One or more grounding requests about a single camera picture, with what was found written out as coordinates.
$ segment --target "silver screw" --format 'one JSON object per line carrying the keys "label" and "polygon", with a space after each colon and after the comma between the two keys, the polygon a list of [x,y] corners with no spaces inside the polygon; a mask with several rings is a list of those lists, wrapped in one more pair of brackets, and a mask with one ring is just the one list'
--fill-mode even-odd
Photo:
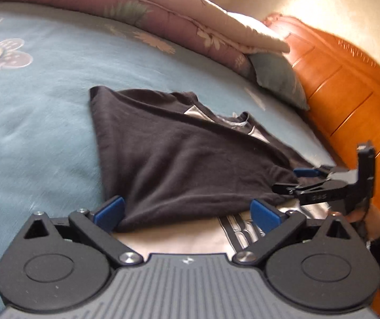
{"label": "silver screw", "polygon": [[248,250],[243,250],[236,254],[236,258],[239,262],[249,263],[256,260],[256,255]]}
{"label": "silver screw", "polygon": [[119,260],[125,264],[136,264],[141,262],[141,255],[135,252],[125,252],[119,257]]}

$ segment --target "headboard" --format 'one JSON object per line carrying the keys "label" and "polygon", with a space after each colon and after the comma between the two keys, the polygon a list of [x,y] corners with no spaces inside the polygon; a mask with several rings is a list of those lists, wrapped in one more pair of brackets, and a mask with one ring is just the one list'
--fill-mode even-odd
{"label": "headboard", "polygon": [[[380,65],[350,42],[278,13],[264,24],[290,45],[286,54],[305,90],[307,118],[349,168],[358,143],[376,148],[373,202],[380,208]],[[380,314],[380,294],[373,308]]]}

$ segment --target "pink blanket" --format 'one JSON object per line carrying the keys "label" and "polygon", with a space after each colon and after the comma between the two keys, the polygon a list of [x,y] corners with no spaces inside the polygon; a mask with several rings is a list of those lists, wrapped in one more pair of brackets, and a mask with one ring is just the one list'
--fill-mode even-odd
{"label": "pink blanket", "polygon": [[238,20],[208,0],[0,1],[38,3],[125,22],[205,55],[246,78],[253,72],[244,54],[289,51],[288,44],[262,23]]}

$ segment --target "ridged gray surface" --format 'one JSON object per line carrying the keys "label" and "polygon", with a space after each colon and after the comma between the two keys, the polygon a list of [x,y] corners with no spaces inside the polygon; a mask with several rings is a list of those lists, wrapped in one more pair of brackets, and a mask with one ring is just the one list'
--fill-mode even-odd
{"label": "ridged gray surface", "polygon": [[59,314],[8,308],[0,319],[374,319],[368,309],[336,316],[303,312],[278,299],[258,271],[231,265],[222,254],[155,254],[123,268],[91,303]]}

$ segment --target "bed sheet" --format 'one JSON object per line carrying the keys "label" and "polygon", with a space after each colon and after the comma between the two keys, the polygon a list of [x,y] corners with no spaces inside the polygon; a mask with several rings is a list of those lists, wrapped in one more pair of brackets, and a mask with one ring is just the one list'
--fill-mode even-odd
{"label": "bed sheet", "polygon": [[202,55],[112,20],[0,3],[0,256],[31,212],[102,202],[95,85],[194,91],[217,114],[250,111],[315,165],[333,163],[293,109]]}

